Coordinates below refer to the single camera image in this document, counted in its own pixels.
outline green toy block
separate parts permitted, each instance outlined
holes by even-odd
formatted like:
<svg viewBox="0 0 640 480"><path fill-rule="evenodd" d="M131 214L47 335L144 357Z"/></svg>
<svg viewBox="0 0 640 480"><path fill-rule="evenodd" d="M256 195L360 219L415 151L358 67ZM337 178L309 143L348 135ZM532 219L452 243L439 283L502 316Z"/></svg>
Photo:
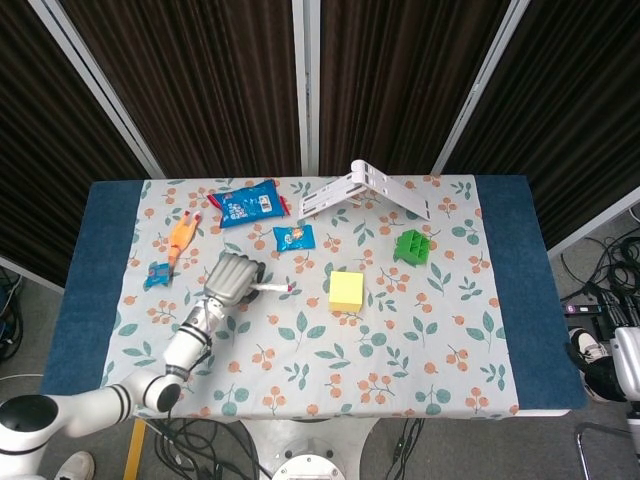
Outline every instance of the green toy block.
<svg viewBox="0 0 640 480"><path fill-rule="evenodd" d="M396 239L393 253L409 265L424 265L429 257L429 239L416 230L407 230Z"/></svg>

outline white stick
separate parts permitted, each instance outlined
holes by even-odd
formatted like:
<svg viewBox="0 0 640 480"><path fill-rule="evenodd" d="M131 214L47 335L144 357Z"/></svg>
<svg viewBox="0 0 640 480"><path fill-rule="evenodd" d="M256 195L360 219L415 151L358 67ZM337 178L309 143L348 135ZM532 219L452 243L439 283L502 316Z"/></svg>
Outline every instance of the white stick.
<svg viewBox="0 0 640 480"><path fill-rule="evenodd" d="M276 285L274 283L252 283L251 288L253 288L254 290L262 290L267 292L289 293L291 291L291 285Z"/></svg>

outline yellow pole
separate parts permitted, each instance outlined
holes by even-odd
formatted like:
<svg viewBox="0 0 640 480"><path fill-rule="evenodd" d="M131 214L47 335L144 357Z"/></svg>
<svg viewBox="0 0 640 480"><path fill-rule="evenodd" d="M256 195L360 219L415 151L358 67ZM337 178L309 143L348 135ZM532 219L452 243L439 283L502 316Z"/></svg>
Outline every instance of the yellow pole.
<svg viewBox="0 0 640 480"><path fill-rule="evenodd" d="M142 454L142 444L144 442L144 430L147 424L144 420L136 418L131 433L129 443L129 455L127 455L127 466L124 469L123 480L136 480L138 477L138 466L140 465L140 455Z"/></svg>

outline small snack packet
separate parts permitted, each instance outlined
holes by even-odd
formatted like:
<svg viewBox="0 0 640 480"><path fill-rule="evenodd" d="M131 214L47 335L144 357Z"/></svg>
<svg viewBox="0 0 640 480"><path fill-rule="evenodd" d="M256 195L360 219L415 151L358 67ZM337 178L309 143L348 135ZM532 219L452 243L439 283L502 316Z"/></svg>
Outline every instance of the small snack packet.
<svg viewBox="0 0 640 480"><path fill-rule="evenodd" d="M273 227L276 236L277 250L306 250L316 248L311 225L302 227Z"/></svg>
<svg viewBox="0 0 640 480"><path fill-rule="evenodd" d="M149 268L149 276L144 281L144 288L149 289L154 285L169 285L171 269L168 263L153 265Z"/></svg>

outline blue snack bag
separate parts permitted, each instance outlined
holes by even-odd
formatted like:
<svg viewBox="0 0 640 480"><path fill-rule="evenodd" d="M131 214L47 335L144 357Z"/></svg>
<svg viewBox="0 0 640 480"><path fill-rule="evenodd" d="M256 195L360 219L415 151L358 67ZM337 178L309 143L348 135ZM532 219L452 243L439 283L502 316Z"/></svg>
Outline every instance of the blue snack bag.
<svg viewBox="0 0 640 480"><path fill-rule="evenodd" d="M207 198L222 211L220 228L255 222L261 218L289 215L273 180L265 180L253 187L233 192L214 193Z"/></svg>
<svg viewBox="0 0 640 480"><path fill-rule="evenodd" d="M311 225L302 227L273 227L276 236L277 250L306 250L316 248Z"/></svg>
<svg viewBox="0 0 640 480"><path fill-rule="evenodd" d="M144 289L148 290L154 285L169 285L171 270L168 263L161 263L149 267L149 276L144 281Z"/></svg>

